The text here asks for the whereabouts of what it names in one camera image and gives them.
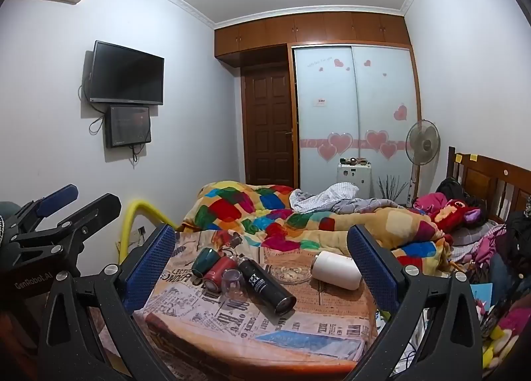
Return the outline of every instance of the blue gripper pad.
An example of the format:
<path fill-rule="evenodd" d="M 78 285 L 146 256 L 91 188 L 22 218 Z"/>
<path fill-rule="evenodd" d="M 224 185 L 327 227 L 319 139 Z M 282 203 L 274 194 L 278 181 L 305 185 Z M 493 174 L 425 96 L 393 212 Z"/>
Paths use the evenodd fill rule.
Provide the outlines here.
<path fill-rule="evenodd" d="M 36 213 L 39 218 L 47 218 L 71 202 L 78 199 L 79 191 L 74 185 L 66 185 L 58 191 L 43 198 Z"/>
<path fill-rule="evenodd" d="M 395 314 L 405 288 L 400 263 L 391 251 L 378 245 L 363 225 L 348 230 L 347 248 L 378 307 Z"/>
<path fill-rule="evenodd" d="M 174 249 L 175 231 L 161 224 L 121 264 L 118 278 L 121 301 L 130 315 L 144 307 Z"/>

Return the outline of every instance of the green mug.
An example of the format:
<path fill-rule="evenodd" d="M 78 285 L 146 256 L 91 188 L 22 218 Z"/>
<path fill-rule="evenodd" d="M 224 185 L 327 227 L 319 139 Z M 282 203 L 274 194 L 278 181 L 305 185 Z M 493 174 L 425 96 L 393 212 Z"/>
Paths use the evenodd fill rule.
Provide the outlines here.
<path fill-rule="evenodd" d="M 220 258 L 218 251 L 204 247 L 192 264 L 192 273 L 195 277 L 202 278 Z"/>

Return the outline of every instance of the sliding wardrobe door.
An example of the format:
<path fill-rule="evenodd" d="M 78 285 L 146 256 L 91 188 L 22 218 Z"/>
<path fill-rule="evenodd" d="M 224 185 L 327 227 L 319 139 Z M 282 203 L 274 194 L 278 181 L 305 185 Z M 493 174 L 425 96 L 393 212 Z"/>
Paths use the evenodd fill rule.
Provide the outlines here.
<path fill-rule="evenodd" d="M 301 189 L 317 194 L 337 179 L 339 158 L 358 156 L 351 47 L 295 49 Z"/>
<path fill-rule="evenodd" d="M 361 156 L 372 164 L 371 195 L 386 198 L 394 179 L 399 204 L 408 201 L 413 165 L 406 135 L 417 121 L 415 78 L 410 51 L 404 48 L 353 46 L 359 106 Z M 383 184 L 381 192 L 379 180 Z"/>

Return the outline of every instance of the pillow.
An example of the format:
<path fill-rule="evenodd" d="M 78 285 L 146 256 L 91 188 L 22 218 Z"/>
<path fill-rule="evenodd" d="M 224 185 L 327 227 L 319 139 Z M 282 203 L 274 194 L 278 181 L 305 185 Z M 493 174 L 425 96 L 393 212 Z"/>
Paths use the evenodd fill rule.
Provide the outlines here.
<path fill-rule="evenodd" d="M 496 222 L 488 220 L 482 226 L 476 228 L 460 228 L 458 230 L 452 231 L 451 235 L 453 237 L 454 246 L 465 246 L 471 243 L 479 241 L 487 231 L 496 225 Z"/>

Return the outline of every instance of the screw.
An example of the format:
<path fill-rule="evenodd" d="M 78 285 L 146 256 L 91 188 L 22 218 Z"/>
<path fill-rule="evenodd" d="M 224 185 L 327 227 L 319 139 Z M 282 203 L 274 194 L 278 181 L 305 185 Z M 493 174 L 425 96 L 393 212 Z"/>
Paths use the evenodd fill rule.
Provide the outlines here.
<path fill-rule="evenodd" d="M 104 269 L 104 273 L 109 276 L 115 274 L 117 271 L 118 271 L 118 266 L 116 264 L 109 264 Z"/>
<path fill-rule="evenodd" d="M 462 271 L 456 272 L 456 279 L 460 282 L 466 281 L 466 275 Z"/>
<path fill-rule="evenodd" d="M 65 280 L 66 278 L 68 277 L 68 272 L 67 271 L 60 271 L 59 273 L 57 273 L 57 275 L 55 276 L 55 278 L 57 280 Z"/>
<path fill-rule="evenodd" d="M 410 276 L 417 276 L 419 274 L 418 268 L 413 266 L 412 264 L 407 265 L 404 270 Z"/>

